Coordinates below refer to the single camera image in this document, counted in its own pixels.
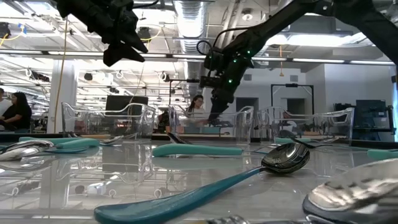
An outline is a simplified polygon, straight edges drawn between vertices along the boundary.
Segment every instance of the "black robotic arm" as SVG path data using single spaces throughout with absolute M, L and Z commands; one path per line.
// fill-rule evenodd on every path
M 252 67 L 251 58 L 267 40 L 308 12 L 333 16 L 357 27 L 398 65 L 398 28 L 374 8 L 372 0 L 294 0 L 266 22 L 239 34 L 224 49 L 213 48 L 208 53 L 205 67 L 216 70 L 216 75 L 202 77 L 200 85 L 214 88 L 209 120 L 217 118 L 234 101 L 242 76 Z

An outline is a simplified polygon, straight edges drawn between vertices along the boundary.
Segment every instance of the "white pillar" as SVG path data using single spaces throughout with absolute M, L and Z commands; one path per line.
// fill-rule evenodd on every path
M 55 122 L 55 104 L 57 101 L 58 86 L 60 81 L 62 68 L 61 60 L 54 60 L 52 79 L 51 79 L 51 96 L 50 96 L 50 109 L 49 109 L 49 121 L 47 123 L 47 133 L 60 133 L 62 132 L 62 106 L 61 103 L 66 102 L 72 106 L 76 105 L 76 93 L 77 93 L 77 81 L 79 76 L 79 69 L 75 67 L 75 63 L 72 60 L 66 60 L 63 66 L 63 75 L 61 90 L 58 99 L 57 108 L 57 127 L 54 130 Z

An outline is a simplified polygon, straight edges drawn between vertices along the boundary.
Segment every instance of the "laboratory room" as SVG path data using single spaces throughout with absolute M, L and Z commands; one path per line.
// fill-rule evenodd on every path
M 1 224 L 395 224 L 398 1 L 0 0 Z

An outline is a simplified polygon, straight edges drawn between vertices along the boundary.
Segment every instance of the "clear plastic container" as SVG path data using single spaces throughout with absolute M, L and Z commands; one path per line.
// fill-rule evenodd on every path
M 90 110 L 62 103 L 64 134 L 105 139 L 123 135 L 123 140 L 150 141 L 154 120 L 155 108 L 140 103 L 130 103 L 121 111 Z
M 290 114 L 282 107 L 271 106 L 258 113 L 262 142 L 295 137 L 322 141 L 331 138 L 352 140 L 354 108 L 313 115 Z
M 237 113 L 223 113 L 208 122 L 211 113 L 189 113 L 179 105 L 169 106 L 170 132 L 180 137 L 207 139 L 246 145 L 250 144 L 253 124 L 252 106 Z

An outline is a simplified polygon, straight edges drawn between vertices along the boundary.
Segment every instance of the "reflective table surface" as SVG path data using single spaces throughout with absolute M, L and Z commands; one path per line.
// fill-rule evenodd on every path
M 258 167 L 264 155 L 153 158 L 168 141 L 99 147 L 84 154 L 0 162 L 1 223 L 96 223 L 100 205 L 152 200 L 193 190 Z M 293 174 L 255 175 L 168 223 L 240 215 L 251 223 L 304 220 L 304 197 L 330 176 L 372 162 L 366 151 L 321 147 Z

